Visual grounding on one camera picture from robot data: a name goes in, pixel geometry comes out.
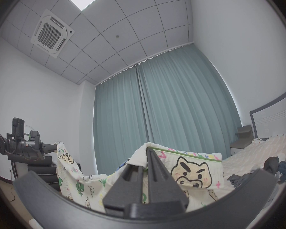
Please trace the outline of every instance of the gray headboard frame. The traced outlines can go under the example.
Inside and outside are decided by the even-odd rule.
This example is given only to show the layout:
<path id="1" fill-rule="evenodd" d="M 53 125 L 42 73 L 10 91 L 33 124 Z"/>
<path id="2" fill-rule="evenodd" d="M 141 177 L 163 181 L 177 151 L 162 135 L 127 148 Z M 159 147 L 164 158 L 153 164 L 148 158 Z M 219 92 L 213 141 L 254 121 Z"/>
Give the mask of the gray headboard frame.
<path id="1" fill-rule="evenodd" d="M 255 138 L 258 138 L 257 136 L 257 131 L 256 131 L 256 126 L 255 126 L 255 122 L 254 122 L 254 118 L 253 118 L 253 114 L 256 113 L 256 112 L 259 112 L 263 109 L 266 109 L 276 103 L 278 103 L 279 101 L 283 100 L 284 98 L 286 98 L 286 92 L 283 93 L 281 96 L 277 97 L 276 99 L 274 99 L 273 101 L 263 105 L 262 107 L 259 107 L 257 109 L 254 109 L 252 111 L 250 111 L 250 117 L 251 117 L 251 120 L 252 120 L 252 125 L 253 125 L 253 130 L 254 130 L 254 135 L 255 135 Z"/>

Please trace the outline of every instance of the nightstand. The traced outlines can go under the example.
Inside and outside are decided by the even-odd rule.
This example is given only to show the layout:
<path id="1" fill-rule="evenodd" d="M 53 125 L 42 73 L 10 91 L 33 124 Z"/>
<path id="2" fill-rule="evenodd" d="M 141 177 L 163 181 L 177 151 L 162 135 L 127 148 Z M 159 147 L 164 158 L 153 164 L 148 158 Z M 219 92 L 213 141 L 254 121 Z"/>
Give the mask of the nightstand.
<path id="1" fill-rule="evenodd" d="M 239 151 L 243 150 L 249 144 L 252 143 L 253 140 L 253 132 L 251 125 L 246 125 L 237 128 L 237 133 L 239 139 L 230 144 L 231 155 L 237 154 Z"/>

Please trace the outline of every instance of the white headboard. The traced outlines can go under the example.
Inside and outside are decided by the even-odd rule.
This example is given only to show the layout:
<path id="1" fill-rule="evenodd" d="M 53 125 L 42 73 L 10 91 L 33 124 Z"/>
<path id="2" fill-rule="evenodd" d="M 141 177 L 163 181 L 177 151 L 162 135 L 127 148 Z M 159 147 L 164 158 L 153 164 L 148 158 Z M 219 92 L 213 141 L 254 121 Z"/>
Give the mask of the white headboard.
<path id="1" fill-rule="evenodd" d="M 286 133 L 286 92 L 264 106 L 250 111 L 255 138 Z"/>

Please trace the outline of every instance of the white wall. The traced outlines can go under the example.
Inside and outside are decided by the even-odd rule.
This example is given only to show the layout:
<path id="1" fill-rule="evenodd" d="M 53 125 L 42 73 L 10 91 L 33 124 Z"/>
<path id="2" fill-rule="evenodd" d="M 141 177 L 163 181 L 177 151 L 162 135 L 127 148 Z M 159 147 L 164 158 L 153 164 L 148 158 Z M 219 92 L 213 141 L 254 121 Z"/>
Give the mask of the white wall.
<path id="1" fill-rule="evenodd" d="M 195 45 L 227 84 L 243 125 L 286 91 L 286 29 L 266 0 L 191 0 Z"/>
<path id="2" fill-rule="evenodd" d="M 64 142 L 75 161 L 81 163 L 79 119 L 84 96 L 80 86 L 30 59 L 0 37 L 1 135 L 11 132 L 13 117 L 21 118 L 25 125 L 40 132 L 42 142 Z M 91 140 L 92 133 L 87 135 L 86 139 Z M 11 179 L 10 167 L 7 156 L 0 154 L 0 176 Z"/>
<path id="3" fill-rule="evenodd" d="M 94 175 L 98 174 L 92 135 L 95 86 L 88 81 L 84 81 L 80 88 L 79 149 L 81 170 L 84 174 Z"/>

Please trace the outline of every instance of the power cord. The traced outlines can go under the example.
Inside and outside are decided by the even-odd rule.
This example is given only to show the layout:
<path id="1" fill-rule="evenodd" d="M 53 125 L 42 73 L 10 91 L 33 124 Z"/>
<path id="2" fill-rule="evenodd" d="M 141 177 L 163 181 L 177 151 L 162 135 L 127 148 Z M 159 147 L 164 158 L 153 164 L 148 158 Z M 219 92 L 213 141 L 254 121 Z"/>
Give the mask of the power cord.
<path id="1" fill-rule="evenodd" d="M 14 199 L 11 200 L 10 202 L 13 202 L 15 200 L 15 195 L 11 192 L 11 194 L 14 196 Z"/>

